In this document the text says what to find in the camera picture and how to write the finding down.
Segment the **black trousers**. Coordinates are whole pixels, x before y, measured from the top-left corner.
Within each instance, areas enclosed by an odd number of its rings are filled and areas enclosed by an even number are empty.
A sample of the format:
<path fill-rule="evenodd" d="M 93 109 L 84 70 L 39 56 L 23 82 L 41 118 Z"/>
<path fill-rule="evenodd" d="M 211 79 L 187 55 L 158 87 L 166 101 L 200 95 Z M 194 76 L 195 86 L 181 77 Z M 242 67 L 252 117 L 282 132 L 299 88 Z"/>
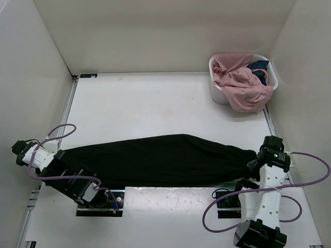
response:
<path fill-rule="evenodd" d="M 107 188 L 206 187 L 249 179 L 253 150 L 188 134 L 155 136 L 65 150 Z"/>

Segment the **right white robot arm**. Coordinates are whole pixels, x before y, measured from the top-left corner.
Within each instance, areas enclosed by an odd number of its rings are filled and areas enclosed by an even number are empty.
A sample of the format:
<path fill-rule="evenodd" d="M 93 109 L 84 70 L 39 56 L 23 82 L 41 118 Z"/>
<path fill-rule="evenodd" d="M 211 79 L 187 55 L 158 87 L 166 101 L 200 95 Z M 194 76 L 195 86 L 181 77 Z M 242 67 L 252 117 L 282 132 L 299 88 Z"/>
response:
<path fill-rule="evenodd" d="M 242 221 L 235 231 L 236 247 L 284 247 L 287 236 L 280 231 L 279 208 L 282 186 L 290 168 L 282 139 L 266 136 L 255 160 L 248 163 L 251 178 L 259 185 L 244 182 L 233 192 L 234 204 L 241 207 Z"/>

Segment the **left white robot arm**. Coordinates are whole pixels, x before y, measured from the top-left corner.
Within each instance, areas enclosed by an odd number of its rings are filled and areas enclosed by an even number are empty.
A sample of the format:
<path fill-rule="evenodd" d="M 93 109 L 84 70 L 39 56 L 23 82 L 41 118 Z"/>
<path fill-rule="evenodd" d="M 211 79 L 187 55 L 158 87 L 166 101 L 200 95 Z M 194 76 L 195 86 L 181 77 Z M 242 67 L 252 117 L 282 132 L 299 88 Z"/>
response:
<path fill-rule="evenodd" d="M 16 163 L 19 166 L 28 166 L 35 154 L 31 172 L 46 185 L 53 187 L 78 205 L 102 207 L 107 204 L 109 195 L 102 189 L 94 190 L 98 184 L 96 173 L 83 163 L 69 155 L 69 152 L 59 150 L 50 153 L 44 147 L 39 147 L 36 142 L 17 141 L 12 146 L 12 152 L 17 156 Z"/>

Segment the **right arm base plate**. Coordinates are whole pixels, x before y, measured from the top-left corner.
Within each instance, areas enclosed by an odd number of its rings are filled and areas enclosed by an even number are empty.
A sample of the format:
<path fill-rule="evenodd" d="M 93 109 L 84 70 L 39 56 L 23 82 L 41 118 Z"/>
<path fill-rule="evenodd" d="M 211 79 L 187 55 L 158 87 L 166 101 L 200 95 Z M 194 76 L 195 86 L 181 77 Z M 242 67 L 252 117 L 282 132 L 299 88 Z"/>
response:
<path fill-rule="evenodd" d="M 236 190 L 229 190 L 226 188 L 218 188 L 212 192 L 212 198 L 218 199 L 229 193 L 236 192 Z M 241 204 L 239 195 L 229 196 L 226 199 L 217 202 L 218 219 L 240 219 L 241 218 Z"/>

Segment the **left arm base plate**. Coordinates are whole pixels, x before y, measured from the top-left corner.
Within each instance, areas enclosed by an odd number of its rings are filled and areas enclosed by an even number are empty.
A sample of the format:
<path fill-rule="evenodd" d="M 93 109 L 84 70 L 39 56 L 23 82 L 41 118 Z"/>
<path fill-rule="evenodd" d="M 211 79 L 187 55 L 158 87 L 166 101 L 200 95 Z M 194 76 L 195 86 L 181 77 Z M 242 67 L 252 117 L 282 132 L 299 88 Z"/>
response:
<path fill-rule="evenodd" d="M 76 216 L 81 217 L 114 217 L 123 216 L 125 189 L 102 191 L 97 193 L 89 206 L 77 206 Z"/>

